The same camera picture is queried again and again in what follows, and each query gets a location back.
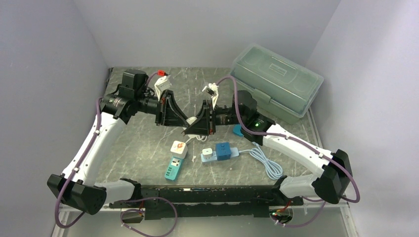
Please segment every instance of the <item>light blue power cord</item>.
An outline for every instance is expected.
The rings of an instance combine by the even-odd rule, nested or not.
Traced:
[[[252,142],[256,147],[250,150],[243,150],[239,151],[239,153],[249,152],[249,154],[256,158],[256,160],[262,162],[265,166],[266,174],[270,179],[277,180],[282,176],[282,167],[271,160],[269,160],[265,154],[263,153],[262,149],[260,148],[259,144],[256,142]]]

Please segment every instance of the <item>blue object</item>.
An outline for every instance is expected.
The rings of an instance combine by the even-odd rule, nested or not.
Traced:
[[[179,173],[180,167],[182,166],[182,163],[183,159],[172,157],[168,169],[166,170],[165,178],[175,181],[177,178],[177,174]]]
[[[223,142],[215,145],[215,152],[217,152],[217,160],[226,160],[231,157],[230,143]]]
[[[275,163],[269,160],[263,153],[258,143],[256,142],[252,142],[252,143],[256,146],[256,148],[252,148],[250,150],[239,151],[239,153],[249,152],[252,157],[262,162],[262,164],[265,166],[266,174],[268,175],[270,179],[278,180],[282,176],[282,173],[283,173],[282,167],[278,163]]]
[[[243,134],[241,132],[242,127],[240,126],[240,124],[234,125],[233,127],[233,133],[236,134],[239,137],[243,137]]]
[[[234,158],[234,157],[239,156],[239,149],[237,149],[237,147],[230,148],[230,150],[231,150],[231,157],[230,158]],[[217,153],[212,152],[212,156],[208,159],[205,159],[204,155],[201,153],[201,160],[202,160],[202,163],[217,161]]]

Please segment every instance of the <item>marble tabletop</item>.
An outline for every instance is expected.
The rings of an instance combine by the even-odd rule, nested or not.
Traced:
[[[106,94],[114,91],[121,83],[122,73],[128,68],[114,68],[111,74]],[[168,68],[168,67],[140,67],[136,68],[151,74],[157,70],[165,70],[173,76],[174,96],[178,106],[188,116],[196,115],[202,105],[202,100],[210,96],[202,89],[210,82],[216,82],[229,73],[229,68]],[[150,85],[154,85],[158,76],[155,76]],[[231,106],[232,88],[229,83],[223,82],[218,89],[218,105]],[[265,116],[272,118],[283,128],[301,139],[316,144],[313,127],[307,115],[296,124],[290,125],[274,117],[267,111],[258,109]],[[120,178],[129,178],[143,185],[272,185],[265,173],[263,164],[251,157],[249,153],[240,154],[238,158],[202,163],[200,153],[204,148],[215,149],[215,144],[229,142],[231,147],[239,150],[254,148],[254,145],[245,138],[233,134],[233,126],[218,126],[216,133],[206,142],[193,139],[188,144],[188,153],[182,164],[176,181],[166,180],[164,174],[171,159],[170,147],[173,141],[186,141],[187,136],[181,134],[180,127],[156,126],[155,116],[137,113],[116,142],[111,152],[99,170],[97,182],[112,182]],[[300,176],[310,174],[304,166],[300,165],[286,155],[262,147],[266,156],[280,164],[284,175]]]

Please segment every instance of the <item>white wall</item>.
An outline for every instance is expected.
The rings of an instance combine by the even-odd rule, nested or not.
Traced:
[[[342,0],[307,67],[324,146],[350,155],[362,237],[419,232],[419,1]]]
[[[0,0],[0,52],[0,236],[46,237],[107,66],[72,0]]]
[[[302,65],[340,0],[75,0],[109,66],[230,67],[251,42]]]

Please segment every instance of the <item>box latch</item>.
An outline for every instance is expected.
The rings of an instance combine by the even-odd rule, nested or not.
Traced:
[[[271,101],[271,97],[269,95],[265,94],[257,88],[253,91],[253,95],[262,103],[269,104]]]

